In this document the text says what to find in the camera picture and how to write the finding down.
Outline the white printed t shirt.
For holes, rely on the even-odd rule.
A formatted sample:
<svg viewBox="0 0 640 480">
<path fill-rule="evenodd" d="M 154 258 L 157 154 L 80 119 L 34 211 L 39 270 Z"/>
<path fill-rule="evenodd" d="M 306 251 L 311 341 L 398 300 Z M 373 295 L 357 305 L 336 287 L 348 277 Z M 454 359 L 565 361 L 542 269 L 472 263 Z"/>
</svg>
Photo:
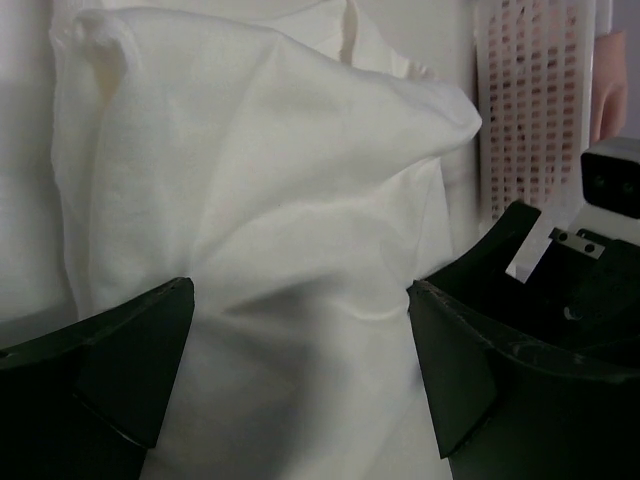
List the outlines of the white printed t shirt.
<svg viewBox="0 0 640 480">
<path fill-rule="evenodd" d="M 453 258 L 441 160 L 481 120 L 351 1 L 58 1 L 52 163 L 82 316 L 195 312 L 146 479 L 446 479 L 408 289 Z"/>
</svg>

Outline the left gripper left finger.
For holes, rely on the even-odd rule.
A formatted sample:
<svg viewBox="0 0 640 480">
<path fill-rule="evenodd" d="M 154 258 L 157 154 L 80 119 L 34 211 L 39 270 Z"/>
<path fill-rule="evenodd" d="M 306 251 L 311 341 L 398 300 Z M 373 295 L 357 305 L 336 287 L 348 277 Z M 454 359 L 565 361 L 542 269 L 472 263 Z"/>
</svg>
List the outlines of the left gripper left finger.
<svg viewBox="0 0 640 480">
<path fill-rule="evenodd" d="M 179 277 L 2 349 L 2 478 L 139 478 L 193 313 L 194 284 Z"/>
</svg>

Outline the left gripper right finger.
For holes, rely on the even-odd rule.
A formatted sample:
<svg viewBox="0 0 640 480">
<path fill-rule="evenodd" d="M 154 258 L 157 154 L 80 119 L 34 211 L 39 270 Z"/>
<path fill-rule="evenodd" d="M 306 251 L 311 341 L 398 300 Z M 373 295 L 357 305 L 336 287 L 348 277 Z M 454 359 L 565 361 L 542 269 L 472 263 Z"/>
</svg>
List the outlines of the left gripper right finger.
<svg viewBox="0 0 640 480">
<path fill-rule="evenodd" d="M 635 479 L 639 373 L 481 315 L 428 282 L 409 315 L 438 451 L 457 479 Z"/>
</svg>

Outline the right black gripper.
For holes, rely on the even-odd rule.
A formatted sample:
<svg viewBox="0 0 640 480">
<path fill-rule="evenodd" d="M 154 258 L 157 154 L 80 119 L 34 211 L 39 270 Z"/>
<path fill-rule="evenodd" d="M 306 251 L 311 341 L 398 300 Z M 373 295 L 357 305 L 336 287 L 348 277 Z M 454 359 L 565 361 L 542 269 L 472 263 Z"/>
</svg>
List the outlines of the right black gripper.
<svg viewBox="0 0 640 480">
<path fill-rule="evenodd" d="M 547 344 L 638 364 L 638 246 L 599 234 L 553 234 L 527 280 L 516 280 L 506 269 L 540 215 L 513 202 L 471 249 L 425 281 Z"/>
</svg>

